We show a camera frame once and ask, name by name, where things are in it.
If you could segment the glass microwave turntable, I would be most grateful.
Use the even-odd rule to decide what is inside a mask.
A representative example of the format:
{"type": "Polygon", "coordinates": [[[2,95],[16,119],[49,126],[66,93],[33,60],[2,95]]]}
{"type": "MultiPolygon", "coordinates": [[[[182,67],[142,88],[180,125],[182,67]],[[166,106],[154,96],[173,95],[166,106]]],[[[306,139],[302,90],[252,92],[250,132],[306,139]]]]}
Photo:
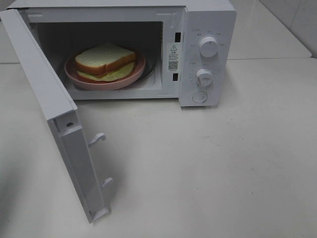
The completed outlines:
{"type": "Polygon", "coordinates": [[[157,54],[145,52],[144,56],[146,60],[145,69],[141,77],[139,78],[139,80],[147,79],[148,77],[150,77],[153,74],[157,65],[157,61],[158,61],[157,54]]]}

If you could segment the warning label sticker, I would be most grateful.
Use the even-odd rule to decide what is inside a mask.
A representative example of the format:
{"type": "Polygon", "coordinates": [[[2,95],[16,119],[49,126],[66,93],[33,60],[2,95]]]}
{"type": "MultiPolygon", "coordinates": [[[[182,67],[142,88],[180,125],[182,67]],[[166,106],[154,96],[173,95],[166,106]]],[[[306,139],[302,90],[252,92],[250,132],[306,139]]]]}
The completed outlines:
{"type": "Polygon", "coordinates": [[[166,69],[168,72],[177,72],[181,66],[182,44],[168,43],[166,46],[166,69]]]}

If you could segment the round door release button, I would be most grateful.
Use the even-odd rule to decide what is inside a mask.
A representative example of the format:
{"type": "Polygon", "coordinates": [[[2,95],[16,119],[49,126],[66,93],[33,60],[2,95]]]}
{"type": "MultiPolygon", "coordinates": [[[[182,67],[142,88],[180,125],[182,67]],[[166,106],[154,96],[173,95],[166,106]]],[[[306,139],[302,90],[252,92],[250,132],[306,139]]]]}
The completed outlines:
{"type": "Polygon", "coordinates": [[[195,92],[192,96],[192,100],[195,103],[204,103],[208,99],[208,95],[204,91],[195,92]]]}

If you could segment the white microwave door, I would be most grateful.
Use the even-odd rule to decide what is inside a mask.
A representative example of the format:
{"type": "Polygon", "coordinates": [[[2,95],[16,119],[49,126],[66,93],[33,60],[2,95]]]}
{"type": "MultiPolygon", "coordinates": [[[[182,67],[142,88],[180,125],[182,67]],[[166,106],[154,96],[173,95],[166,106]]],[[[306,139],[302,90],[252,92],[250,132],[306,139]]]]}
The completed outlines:
{"type": "Polygon", "coordinates": [[[0,13],[20,64],[40,104],[88,221],[109,213],[91,159],[89,146],[77,116],[77,106],[30,31],[29,20],[16,9],[0,13]]]}

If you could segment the white microwave oven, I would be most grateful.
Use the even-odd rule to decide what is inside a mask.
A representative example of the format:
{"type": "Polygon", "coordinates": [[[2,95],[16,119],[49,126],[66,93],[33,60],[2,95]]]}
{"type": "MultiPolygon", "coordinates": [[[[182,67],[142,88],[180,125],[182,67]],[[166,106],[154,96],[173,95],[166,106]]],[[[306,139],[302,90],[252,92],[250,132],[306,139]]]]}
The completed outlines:
{"type": "Polygon", "coordinates": [[[17,0],[16,9],[29,20],[30,31],[75,100],[177,98],[183,107],[218,103],[225,65],[236,21],[236,11],[227,0],[17,0]],[[199,42],[205,36],[218,39],[218,52],[206,58],[199,42]],[[153,74],[122,89],[85,90],[72,83],[63,68],[77,52],[111,42],[121,47],[158,55],[153,74]],[[181,66],[166,69],[166,46],[182,44],[181,66]],[[210,69],[213,84],[199,87],[196,72],[210,69]],[[195,103],[195,92],[208,99],[195,103]]]}

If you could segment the upper white microwave knob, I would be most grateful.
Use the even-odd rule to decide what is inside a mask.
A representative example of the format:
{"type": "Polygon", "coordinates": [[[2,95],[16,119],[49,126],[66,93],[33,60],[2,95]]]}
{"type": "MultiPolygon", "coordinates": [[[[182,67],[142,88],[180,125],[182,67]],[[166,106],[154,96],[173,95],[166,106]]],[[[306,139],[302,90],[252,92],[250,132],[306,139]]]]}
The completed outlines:
{"type": "Polygon", "coordinates": [[[199,51],[203,57],[210,58],[217,54],[219,42],[215,36],[205,36],[199,42],[199,51]]]}

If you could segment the lower white microwave knob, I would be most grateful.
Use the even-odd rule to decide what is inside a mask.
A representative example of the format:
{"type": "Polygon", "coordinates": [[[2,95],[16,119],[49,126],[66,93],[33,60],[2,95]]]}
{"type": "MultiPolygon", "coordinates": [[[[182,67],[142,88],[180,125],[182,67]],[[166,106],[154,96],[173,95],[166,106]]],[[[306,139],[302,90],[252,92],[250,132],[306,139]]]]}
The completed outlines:
{"type": "Polygon", "coordinates": [[[210,69],[201,68],[196,72],[196,84],[199,87],[209,87],[213,84],[213,74],[210,69]]]}

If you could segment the toy sandwich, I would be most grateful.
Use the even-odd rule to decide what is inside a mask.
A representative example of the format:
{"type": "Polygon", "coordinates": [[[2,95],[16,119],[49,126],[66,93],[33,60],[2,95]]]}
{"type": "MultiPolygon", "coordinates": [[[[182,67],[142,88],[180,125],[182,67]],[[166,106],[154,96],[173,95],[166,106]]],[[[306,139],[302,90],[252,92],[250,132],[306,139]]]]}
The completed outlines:
{"type": "Polygon", "coordinates": [[[87,82],[112,82],[134,69],[136,53],[111,43],[88,49],[75,57],[77,77],[87,82]]]}

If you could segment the pink plate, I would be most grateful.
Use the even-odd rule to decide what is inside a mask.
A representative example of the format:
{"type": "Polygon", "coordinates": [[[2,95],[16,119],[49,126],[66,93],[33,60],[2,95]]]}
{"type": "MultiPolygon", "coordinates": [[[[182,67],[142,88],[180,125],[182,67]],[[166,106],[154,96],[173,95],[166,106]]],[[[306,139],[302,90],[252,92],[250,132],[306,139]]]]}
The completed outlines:
{"type": "Polygon", "coordinates": [[[80,88],[93,91],[111,91],[126,87],[137,81],[144,72],[145,65],[145,56],[140,52],[136,52],[136,60],[131,72],[125,77],[118,78],[114,81],[95,81],[79,75],[75,66],[75,57],[67,60],[64,65],[64,70],[68,78],[80,88]]]}

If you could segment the white microwave knob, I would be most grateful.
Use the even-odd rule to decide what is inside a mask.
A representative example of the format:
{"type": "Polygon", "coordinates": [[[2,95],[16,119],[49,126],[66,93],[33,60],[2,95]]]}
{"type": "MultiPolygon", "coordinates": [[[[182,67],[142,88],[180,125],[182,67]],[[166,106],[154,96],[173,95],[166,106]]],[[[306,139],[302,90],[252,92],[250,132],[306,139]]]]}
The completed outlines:
{"type": "Polygon", "coordinates": [[[210,58],[217,54],[219,42],[215,36],[205,36],[199,42],[199,51],[203,57],[210,58]]]}
{"type": "Polygon", "coordinates": [[[210,69],[201,68],[196,72],[196,84],[199,87],[209,87],[213,84],[213,74],[210,69]]]}

